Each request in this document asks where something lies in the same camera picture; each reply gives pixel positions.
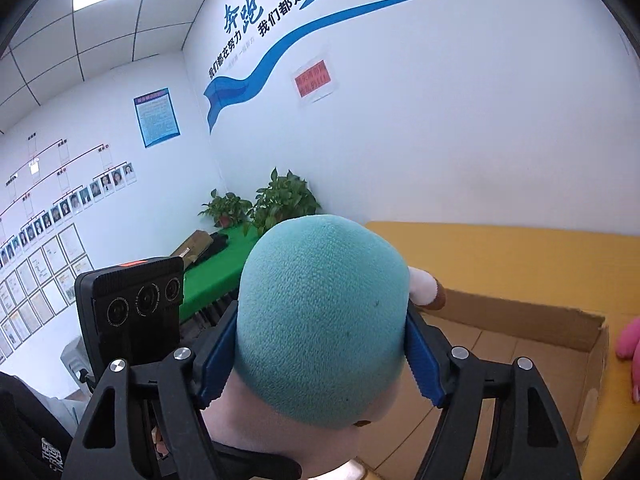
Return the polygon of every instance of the blue bulletin poster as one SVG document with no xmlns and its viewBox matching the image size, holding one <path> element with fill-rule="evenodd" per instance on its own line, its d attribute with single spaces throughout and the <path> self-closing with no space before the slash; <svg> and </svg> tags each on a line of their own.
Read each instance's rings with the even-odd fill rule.
<svg viewBox="0 0 640 480">
<path fill-rule="evenodd" d="M 145 148 L 180 135 L 169 89 L 133 99 Z"/>
</svg>

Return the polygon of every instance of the ceiling tile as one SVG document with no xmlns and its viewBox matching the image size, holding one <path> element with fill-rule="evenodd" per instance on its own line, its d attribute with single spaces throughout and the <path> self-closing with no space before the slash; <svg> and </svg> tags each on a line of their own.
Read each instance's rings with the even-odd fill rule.
<svg viewBox="0 0 640 480">
<path fill-rule="evenodd" d="M 78 58 L 73 57 L 29 83 L 36 99 L 43 104 L 52 97 L 82 82 Z"/>
<path fill-rule="evenodd" d="M 0 103 L 24 86 L 24 80 L 18 72 L 14 58 L 5 56 L 0 59 Z"/>
<path fill-rule="evenodd" d="M 11 45 L 16 46 L 26 40 L 31 34 L 35 34 L 49 23 L 71 13 L 72 0 L 38 0 L 31 12 L 22 22 L 22 25 L 11 40 Z"/>
<path fill-rule="evenodd" d="M 184 38 L 187 37 L 189 27 L 191 27 L 191 24 L 185 23 L 183 25 L 171 25 L 139 32 L 136 35 L 134 58 L 142 59 L 153 54 L 179 51 L 184 43 Z"/>
<path fill-rule="evenodd" d="M 27 82 L 75 54 L 71 16 L 43 28 L 14 49 L 15 60 Z"/>
<path fill-rule="evenodd" d="M 142 0 L 138 30 L 192 22 L 204 0 Z"/>
<path fill-rule="evenodd" d="M 133 34 L 96 46 L 80 54 L 82 73 L 85 79 L 100 75 L 107 70 L 131 62 Z"/>
<path fill-rule="evenodd" d="M 140 0 L 104 0 L 75 13 L 78 51 L 136 31 Z"/>
<path fill-rule="evenodd" d="M 9 100 L 0 105 L 0 130 L 6 131 L 26 116 L 38 104 L 27 87 L 22 88 Z"/>
</svg>

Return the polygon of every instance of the brown package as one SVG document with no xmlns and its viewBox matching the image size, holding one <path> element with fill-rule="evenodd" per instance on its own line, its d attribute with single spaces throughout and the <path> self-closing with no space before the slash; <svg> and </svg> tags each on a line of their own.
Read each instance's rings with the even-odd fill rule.
<svg viewBox="0 0 640 480">
<path fill-rule="evenodd" d="M 198 256 L 212 243 L 213 238 L 211 238 L 209 233 L 197 230 L 194 231 L 171 256 L 180 256 L 184 262 L 184 270 L 187 270 L 189 266 L 198 259 Z"/>
<path fill-rule="evenodd" d="M 604 318 L 580 310 L 499 300 L 447 290 L 447 305 L 423 313 L 454 346 L 511 363 L 532 359 L 568 429 L 578 462 L 586 453 L 604 373 L 609 332 Z M 493 400 L 484 400 L 465 480 L 479 480 L 486 458 Z M 385 480 L 413 480 L 440 410 L 420 396 L 405 365 L 400 393 L 386 417 L 361 428 L 358 458 Z"/>
</svg>

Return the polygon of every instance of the green tablecloth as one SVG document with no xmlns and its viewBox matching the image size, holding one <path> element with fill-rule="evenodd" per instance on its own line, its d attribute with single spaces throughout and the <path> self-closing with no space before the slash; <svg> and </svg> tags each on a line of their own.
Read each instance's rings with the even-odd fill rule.
<svg viewBox="0 0 640 480">
<path fill-rule="evenodd" d="M 258 234 L 252 227 L 245 237 L 242 226 L 222 229 L 220 232 L 229 237 L 226 249 L 184 273 L 184 302 L 180 307 L 180 321 L 189 319 L 240 284 L 242 268 L 258 241 Z"/>
</svg>

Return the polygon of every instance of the blue wave decal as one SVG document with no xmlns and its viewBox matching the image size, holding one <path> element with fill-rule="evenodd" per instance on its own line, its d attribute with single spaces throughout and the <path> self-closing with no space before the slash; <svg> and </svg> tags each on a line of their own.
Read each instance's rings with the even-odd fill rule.
<svg viewBox="0 0 640 480">
<path fill-rule="evenodd" d="M 409 0 L 381 0 L 379 2 L 353 7 L 353 9 L 340 10 L 329 16 L 323 16 L 322 18 L 298 27 L 296 30 L 292 30 L 289 34 L 281 38 L 267 51 L 260 60 L 260 63 L 258 63 L 258 66 L 246 79 L 238 80 L 226 76 L 214 78 L 204 92 L 211 106 L 207 115 L 209 130 L 211 131 L 216 124 L 222 108 L 245 103 L 256 97 L 262 88 L 264 88 L 267 79 L 271 75 L 271 72 L 273 72 L 280 58 L 291 45 L 301 38 L 321 28 L 334 25 L 335 23 L 344 22 L 351 18 L 363 16 L 364 14 L 369 14 L 370 12 L 407 1 Z"/>
</svg>

